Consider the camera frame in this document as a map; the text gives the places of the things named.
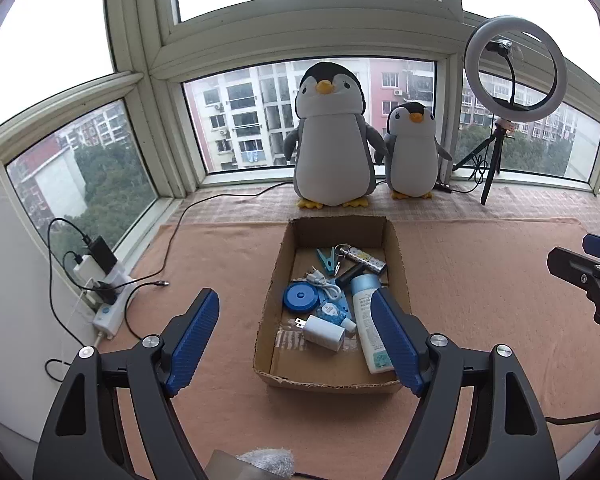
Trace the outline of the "white blue lotion tube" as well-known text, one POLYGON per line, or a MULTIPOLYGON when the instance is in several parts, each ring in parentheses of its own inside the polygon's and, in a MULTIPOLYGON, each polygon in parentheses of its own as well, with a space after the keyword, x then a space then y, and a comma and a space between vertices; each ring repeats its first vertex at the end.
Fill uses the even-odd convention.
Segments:
POLYGON ((370 374, 376 375, 393 371, 388 352, 382 343, 372 318, 370 307, 374 292, 380 287, 376 274, 364 273, 351 281, 352 306, 358 339, 370 374))

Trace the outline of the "black small cylinder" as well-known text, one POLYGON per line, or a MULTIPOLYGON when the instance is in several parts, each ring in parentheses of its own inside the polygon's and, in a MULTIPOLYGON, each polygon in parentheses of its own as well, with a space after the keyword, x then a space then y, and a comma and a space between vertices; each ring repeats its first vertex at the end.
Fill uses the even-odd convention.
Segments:
POLYGON ((363 263, 357 263, 352 268, 339 275, 335 280, 335 284, 340 288, 345 288, 351 284, 351 282, 359 275, 363 274, 366 267, 363 263))

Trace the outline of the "cardboard box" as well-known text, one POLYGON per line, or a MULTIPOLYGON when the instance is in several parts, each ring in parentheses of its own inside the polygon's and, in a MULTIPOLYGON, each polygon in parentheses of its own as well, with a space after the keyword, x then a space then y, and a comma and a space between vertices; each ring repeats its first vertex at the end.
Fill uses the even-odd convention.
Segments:
POLYGON ((373 334, 368 304, 387 287, 411 307, 396 224, 382 217, 294 219, 264 300, 253 369, 269 386, 395 393, 401 385, 373 334))

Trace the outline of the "blue round tape measure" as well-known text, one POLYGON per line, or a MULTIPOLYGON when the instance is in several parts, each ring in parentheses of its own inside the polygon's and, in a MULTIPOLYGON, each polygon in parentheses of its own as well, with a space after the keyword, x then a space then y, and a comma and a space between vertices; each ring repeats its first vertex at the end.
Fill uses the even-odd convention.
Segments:
POLYGON ((317 289, 305 281, 291 282, 283 293, 284 307, 295 314, 310 313, 319 303, 317 289))

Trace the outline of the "black power adapter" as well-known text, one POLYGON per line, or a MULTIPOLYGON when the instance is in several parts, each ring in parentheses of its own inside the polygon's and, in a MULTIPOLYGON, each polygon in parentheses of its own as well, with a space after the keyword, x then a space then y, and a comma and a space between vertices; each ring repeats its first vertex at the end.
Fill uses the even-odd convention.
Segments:
POLYGON ((109 274, 118 263, 117 257, 114 255, 106 240, 102 236, 98 236, 91 240, 87 245, 88 252, 94 258, 102 272, 109 274))

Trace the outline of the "black tripod stand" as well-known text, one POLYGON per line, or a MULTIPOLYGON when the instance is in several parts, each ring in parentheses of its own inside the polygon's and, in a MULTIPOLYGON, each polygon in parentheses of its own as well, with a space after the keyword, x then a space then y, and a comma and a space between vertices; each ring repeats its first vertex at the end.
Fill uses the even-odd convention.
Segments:
POLYGON ((480 195, 482 206, 488 200, 495 176, 501 171, 504 141, 509 138, 509 133, 514 129, 515 125, 512 122, 498 118, 490 136, 453 165, 453 170, 457 170, 468 162, 472 163, 470 178, 474 180, 475 186, 468 192, 471 193, 482 185, 480 195))

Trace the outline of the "checkered cloth by window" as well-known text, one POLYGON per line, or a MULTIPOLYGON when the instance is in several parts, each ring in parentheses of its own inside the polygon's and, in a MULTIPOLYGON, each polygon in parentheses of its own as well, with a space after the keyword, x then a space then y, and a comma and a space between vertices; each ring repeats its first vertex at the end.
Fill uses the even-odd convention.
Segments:
POLYGON ((210 188, 187 197, 171 220, 188 222, 284 222, 307 216, 365 214, 393 221, 452 221, 465 219, 555 219, 573 218, 600 235, 600 195, 590 192, 543 188, 542 186, 494 184, 488 201, 480 193, 437 192, 426 200, 394 200, 385 185, 379 185, 366 208, 325 207, 309 210, 297 206, 298 197, 289 185, 210 188))

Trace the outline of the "bubble wrap piece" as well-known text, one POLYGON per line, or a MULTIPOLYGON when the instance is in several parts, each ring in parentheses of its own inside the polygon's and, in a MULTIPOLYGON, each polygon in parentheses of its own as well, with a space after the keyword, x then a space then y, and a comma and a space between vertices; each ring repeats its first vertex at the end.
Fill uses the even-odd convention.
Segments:
POLYGON ((257 448, 236 458, 285 479, 291 479, 296 473, 294 454, 286 448, 257 448))

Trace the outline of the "light blue correction tape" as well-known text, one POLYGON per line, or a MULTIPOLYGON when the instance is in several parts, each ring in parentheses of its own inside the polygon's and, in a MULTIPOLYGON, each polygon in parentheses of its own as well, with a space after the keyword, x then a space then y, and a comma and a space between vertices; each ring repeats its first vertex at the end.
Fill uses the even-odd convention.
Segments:
POLYGON ((348 334, 355 334, 358 330, 358 326, 351 318, 349 308, 343 307, 338 301, 321 301, 313 314, 323 321, 343 328, 348 334))

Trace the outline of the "large penguin plush toy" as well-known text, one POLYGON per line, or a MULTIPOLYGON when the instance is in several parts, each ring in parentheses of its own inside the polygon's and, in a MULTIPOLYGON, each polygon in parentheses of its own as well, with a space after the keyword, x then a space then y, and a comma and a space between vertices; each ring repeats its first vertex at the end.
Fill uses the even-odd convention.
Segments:
POLYGON ((364 118, 358 77, 334 62, 315 63, 303 74, 294 105, 299 123, 285 138, 284 155, 296 160, 298 207, 366 207, 376 188, 370 153, 385 155, 387 148, 364 118))

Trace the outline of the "silver patterned lighter keychain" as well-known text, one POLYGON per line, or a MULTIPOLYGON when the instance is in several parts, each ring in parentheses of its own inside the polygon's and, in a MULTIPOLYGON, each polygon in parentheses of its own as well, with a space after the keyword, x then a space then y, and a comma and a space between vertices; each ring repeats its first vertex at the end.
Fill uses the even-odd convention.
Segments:
POLYGON ((356 248, 349 244, 339 244, 335 247, 338 256, 343 256, 355 263, 361 263, 366 270, 375 274, 381 274, 385 271, 387 263, 384 260, 372 256, 369 252, 356 248))

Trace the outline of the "white power strip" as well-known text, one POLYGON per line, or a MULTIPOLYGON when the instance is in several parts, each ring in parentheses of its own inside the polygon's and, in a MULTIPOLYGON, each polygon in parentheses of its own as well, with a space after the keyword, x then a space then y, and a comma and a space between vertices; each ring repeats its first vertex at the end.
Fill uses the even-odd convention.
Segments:
POLYGON ((123 321, 125 301, 129 299, 133 284, 124 265, 118 261, 114 270, 95 286, 85 286, 79 278, 79 284, 87 288, 87 297, 94 304, 95 330, 107 339, 117 335, 123 321))

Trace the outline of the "teal clothes peg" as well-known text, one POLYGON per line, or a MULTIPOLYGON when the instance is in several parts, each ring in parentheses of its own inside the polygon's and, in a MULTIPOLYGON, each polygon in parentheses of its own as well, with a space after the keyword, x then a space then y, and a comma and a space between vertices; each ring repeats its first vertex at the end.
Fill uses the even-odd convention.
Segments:
POLYGON ((335 276, 337 273, 337 258, 335 248, 330 248, 328 255, 326 255, 321 249, 317 249, 316 255, 325 274, 328 276, 335 276))

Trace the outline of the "small penguin plush toy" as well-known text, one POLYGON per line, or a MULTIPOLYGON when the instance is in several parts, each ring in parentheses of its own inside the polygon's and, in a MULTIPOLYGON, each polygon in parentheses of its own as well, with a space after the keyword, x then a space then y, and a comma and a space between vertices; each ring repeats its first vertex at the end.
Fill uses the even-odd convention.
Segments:
POLYGON ((421 102, 395 107, 387 119, 386 181, 394 200, 430 198, 437 183, 438 160, 452 155, 436 138, 436 120, 421 102))

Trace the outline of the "white charger on strip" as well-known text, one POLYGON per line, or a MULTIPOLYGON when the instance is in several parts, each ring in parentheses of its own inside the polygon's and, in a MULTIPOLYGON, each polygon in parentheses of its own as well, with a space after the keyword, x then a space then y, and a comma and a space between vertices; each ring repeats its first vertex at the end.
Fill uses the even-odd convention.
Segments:
POLYGON ((106 273, 91 255, 83 256, 82 260, 73 267, 73 273, 84 281, 85 286, 91 287, 106 278, 106 273))

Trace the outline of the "white usb wall charger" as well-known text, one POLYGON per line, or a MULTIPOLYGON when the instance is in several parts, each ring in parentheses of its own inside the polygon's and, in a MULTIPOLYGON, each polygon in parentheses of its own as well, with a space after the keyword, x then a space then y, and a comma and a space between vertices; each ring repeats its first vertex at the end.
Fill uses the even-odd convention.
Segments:
POLYGON ((301 330, 304 339, 312 344, 333 352, 338 352, 342 348, 346 331, 339 325, 313 314, 307 318, 292 318, 289 324, 301 330))

